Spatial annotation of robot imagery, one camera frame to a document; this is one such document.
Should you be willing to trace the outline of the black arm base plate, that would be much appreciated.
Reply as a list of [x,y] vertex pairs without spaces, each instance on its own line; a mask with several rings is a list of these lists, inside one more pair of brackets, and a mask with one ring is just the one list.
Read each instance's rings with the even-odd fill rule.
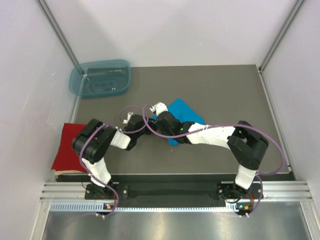
[[248,190],[235,184],[235,174],[114,174],[109,186],[121,200],[140,196],[201,196],[213,200],[255,199],[261,183]]

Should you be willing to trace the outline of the blue t shirt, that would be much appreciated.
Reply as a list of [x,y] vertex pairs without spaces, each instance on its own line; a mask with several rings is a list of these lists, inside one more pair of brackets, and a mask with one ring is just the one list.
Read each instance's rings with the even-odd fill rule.
[[167,109],[181,123],[195,122],[201,125],[205,124],[205,120],[181,98],[177,98],[175,101],[173,101],[167,106]]

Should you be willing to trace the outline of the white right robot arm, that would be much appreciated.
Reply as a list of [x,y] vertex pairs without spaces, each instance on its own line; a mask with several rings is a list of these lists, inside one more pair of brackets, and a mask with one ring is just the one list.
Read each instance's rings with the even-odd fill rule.
[[251,185],[269,146],[264,136],[243,127],[209,128],[208,125],[194,121],[181,122],[162,102],[152,106],[150,110],[155,114],[153,129],[162,135],[174,136],[179,144],[205,144],[230,150],[239,163],[233,192],[239,198],[245,198],[251,193]]

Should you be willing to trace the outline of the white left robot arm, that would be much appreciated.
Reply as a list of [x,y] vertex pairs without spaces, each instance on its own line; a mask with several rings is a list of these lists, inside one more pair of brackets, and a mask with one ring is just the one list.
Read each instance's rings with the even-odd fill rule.
[[97,119],[92,119],[72,140],[72,150],[81,157],[81,162],[89,170],[93,189],[102,198],[109,198],[114,191],[111,174],[108,172],[104,156],[109,146],[130,151],[138,139],[152,132],[145,126],[143,116],[129,112],[123,120],[124,130],[113,126],[103,126]]

